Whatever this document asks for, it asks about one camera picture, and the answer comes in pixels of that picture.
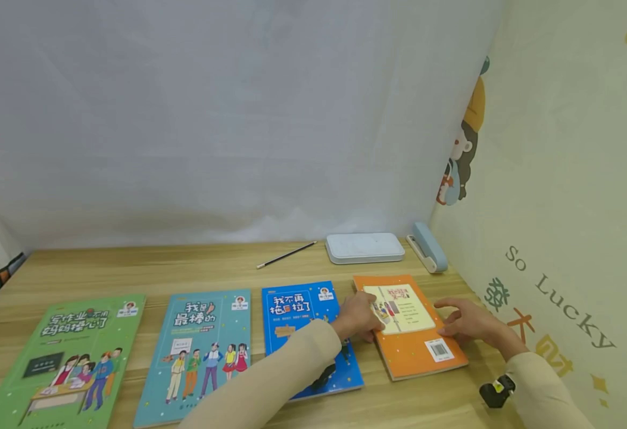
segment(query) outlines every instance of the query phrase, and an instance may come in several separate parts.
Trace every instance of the book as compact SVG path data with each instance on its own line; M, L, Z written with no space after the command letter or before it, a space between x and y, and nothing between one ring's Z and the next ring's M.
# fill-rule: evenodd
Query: book
M0 386L0 428L104 429L145 296L56 304Z
M134 428L182 420L251 366L250 301L249 289L170 297Z
M377 297L372 310L385 330L375 339L392 381L468 364L456 340L438 334L444 323L412 276L354 276L354 285Z
M330 281L264 288L262 298L266 356L285 345L290 335L313 319L332 322L339 314L339 303ZM363 378L357 358L349 339L346 339L335 362L290 401L362 387Z

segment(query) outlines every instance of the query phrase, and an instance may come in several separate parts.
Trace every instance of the teal book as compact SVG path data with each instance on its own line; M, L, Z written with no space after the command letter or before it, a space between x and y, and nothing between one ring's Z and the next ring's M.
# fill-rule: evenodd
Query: teal book
M313 319L332 322L339 314L339 303L331 281L263 289L263 330L266 356L277 351L297 329ZM342 393L363 387L357 358L349 339L334 363L310 386L291 401L326 394Z
M170 297L134 428L180 421L251 366L251 291Z
M0 386L0 428L105 429L145 296L56 304Z

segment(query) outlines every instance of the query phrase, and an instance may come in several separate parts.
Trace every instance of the pencil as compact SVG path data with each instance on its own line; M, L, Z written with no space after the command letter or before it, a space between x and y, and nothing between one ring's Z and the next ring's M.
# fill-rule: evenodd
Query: pencil
M308 244L306 244L306 245L302 245L302 246L301 246L300 248L298 248L298 249L295 249L295 250L292 250L292 251L291 251L291 252L289 252L289 253L285 253L285 254L283 254L283 256L278 256L277 258L271 259L271 260L269 260L268 262L260 263L260 265L257 265L257 266L256 266L256 269L257 269L257 270L259 270L260 268L263 268L263 267L265 267L265 266L267 266L267 265L271 265L271 263L273 263L273 262L275 262L275 261L279 261L279 260L281 260L282 258L286 258L286 257L290 256L290 254L295 254L296 252L299 252L299 250L303 250L303 249L305 249L305 248L307 248L307 247L311 247L313 244L316 244L316 243L318 243L318 242L312 242L312 243L308 243Z

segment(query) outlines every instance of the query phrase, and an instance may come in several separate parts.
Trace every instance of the stapler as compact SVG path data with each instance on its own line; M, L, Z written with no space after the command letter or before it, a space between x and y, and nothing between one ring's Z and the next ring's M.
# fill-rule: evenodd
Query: stapler
M413 234L408 234L406 240L428 272L446 271L446 256L425 223L414 223Z

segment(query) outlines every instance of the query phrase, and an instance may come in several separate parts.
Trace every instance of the beige sleeve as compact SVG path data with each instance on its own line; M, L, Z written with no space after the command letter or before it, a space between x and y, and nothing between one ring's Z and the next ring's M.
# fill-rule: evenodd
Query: beige sleeve
M516 383L511 398L527 429L594 428L542 356L532 352L513 356L506 372Z
M330 325L314 319L287 343L209 394L179 429L256 429L332 364L342 346Z

